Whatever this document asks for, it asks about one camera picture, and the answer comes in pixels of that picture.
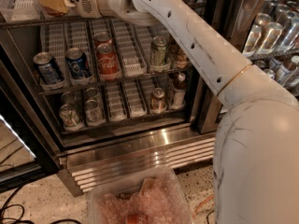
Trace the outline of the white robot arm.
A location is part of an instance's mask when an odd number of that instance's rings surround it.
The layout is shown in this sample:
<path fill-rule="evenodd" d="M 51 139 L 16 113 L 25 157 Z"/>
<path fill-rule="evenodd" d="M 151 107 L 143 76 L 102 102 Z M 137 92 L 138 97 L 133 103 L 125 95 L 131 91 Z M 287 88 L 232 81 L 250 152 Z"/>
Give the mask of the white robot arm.
<path fill-rule="evenodd" d="M 52 0 L 52 9 L 80 0 Z M 227 112 L 216 133 L 217 224 L 299 224 L 299 103 L 182 0 L 89 0 L 92 17 L 161 22 Z"/>

